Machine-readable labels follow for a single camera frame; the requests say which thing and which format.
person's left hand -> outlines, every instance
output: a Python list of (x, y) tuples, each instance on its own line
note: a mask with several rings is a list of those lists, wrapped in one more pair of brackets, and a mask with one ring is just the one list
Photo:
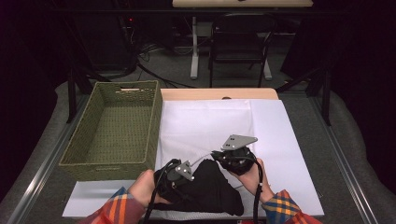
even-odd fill
[[(154, 191), (154, 171), (147, 170), (140, 174), (136, 181), (128, 188), (130, 194), (140, 202), (144, 207), (149, 206), (152, 191)], [(154, 203), (169, 203), (158, 193), (155, 196)]]

metal rail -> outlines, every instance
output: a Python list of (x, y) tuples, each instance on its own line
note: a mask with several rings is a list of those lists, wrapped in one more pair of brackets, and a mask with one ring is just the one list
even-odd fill
[(48, 178), (50, 177), (50, 173), (57, 164), (58, 160), (62, 157), (69, 138), (77, 127), (79, 118), (81, 117), (84, 110), (83, 108), (88, 102), (88, 98), (89, 96), (84, 95), (80, 99), (78, 103), (78, 112), (75, 118), (70, 123), (65, 124), (64, 129), (61, 132), (61, 136), (58, 139), (54, 149), (47, 156), (47, 158), (44, 159), (29, 187), (23, 194), (14, 212), (11, 214), (11, 217), (9, 218), (7, 224), (23, 223), (24, 220), (27, 218), (30, 210), (35, 204), (35, 200), (37, 199), (41, 190), (44, 188), (44, 185), (46, 184)]
[(332, 127), (328, 126), (325, 120), (322, 118), (320, 113), (320, 105), (317, 97), (309, 97), (310, 103), (312, 104), (317, 117), (322, 124), (322, 127), (326, 134), (329, 136), (329, 139), (332, 143), (332, 154), (334, 155), (335, 161), (340, 169), (340, 172), (343, 178), (346, 181), (346, 186), (349, 189), (349, 192), (355, 202), (359, 212), (361, 213), (361, 219), (366, 224), (378, 223), (375, 218), (374, 212), (368, 203), (364, 192), (361, 189), (361, 185), (358, 182), (358, 179), (353, 174), (351, 167), (347, 161), (347, 158), (344, 155), (343, 149), (339, 145), (334, 132), (332, 131)]

metal bracket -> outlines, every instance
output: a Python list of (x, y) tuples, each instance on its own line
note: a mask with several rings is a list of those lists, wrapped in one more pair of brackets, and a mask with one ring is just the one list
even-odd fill
[(245, 147), (249, 144), (257, 142), (257, 140), (257, 137), (232, 134), (227, 139), (227, 141), (225, 141), (224, 145), (221, 147), (221, 150), (236, 150), (238, 148)]
[(191, 165), (189, 161), (185, 161), (181, 163), (179, 166), (175, 168), (176, 172), (186, 179), (192, 181), (194, 180), (194, 176), (192, 176)]

plaid sleeve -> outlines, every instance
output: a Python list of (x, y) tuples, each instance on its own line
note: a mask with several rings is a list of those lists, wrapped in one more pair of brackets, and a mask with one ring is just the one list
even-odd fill
[(137, 223), (145, 212), (144, 206), (128, 190), (121, 188), (100, 209), (79, 224)]
[(284, 189), (262, 204), (270, 224), (275, 223), (320, 223), (316, 219), (304, 214), (297, 203)]

basket handle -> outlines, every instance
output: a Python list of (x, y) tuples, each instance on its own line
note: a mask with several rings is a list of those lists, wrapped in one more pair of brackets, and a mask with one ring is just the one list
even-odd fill
[(120, 91), (118, 91), (118, 92), (123, 92), (123, 91), (142, 91), (142, 89), (138, 89), (138, 88), (120, 88)]
[(95, 171), (118, 171), (120, 169), (120, 166), (98, 166), (95, 168)]

